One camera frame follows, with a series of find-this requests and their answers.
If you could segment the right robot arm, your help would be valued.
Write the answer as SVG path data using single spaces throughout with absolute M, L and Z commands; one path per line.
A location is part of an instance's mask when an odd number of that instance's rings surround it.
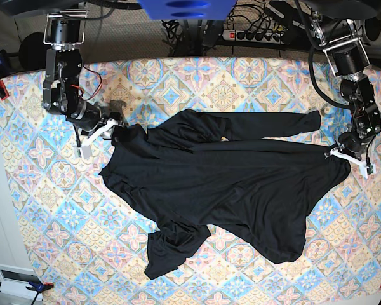
M 43 108 L 63 115 L 77 135 L 110 140 L 122 116 L 83 97 L 79 76 L 84 67 L 78 46 L 91 19 L 84 1 L 0 1 L 0 11 L 11 17 L 46 15 L 43 44 L 46 52 Z

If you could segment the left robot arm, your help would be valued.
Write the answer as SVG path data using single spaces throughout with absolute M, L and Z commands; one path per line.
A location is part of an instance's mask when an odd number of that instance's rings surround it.
M 375 17 L 381 11 L 381 1 L 306 1 L 311 9 L 309 17 L 304 16 L 300 4 L 295 3 L 311 44 L 308 63 L 313 87 L 327 103 L 350 112 L 351 124 L 338 137 L 338 144 L 342 152 L 359 159 L 381 132 L 381 114 L 373 86 L 364 73 L 370 61 L 356 22 Z M 332 100 L 316 83 L 315 51 L 324 53 L 333 75 L 342 79 L 340 94 L 346 103 Z

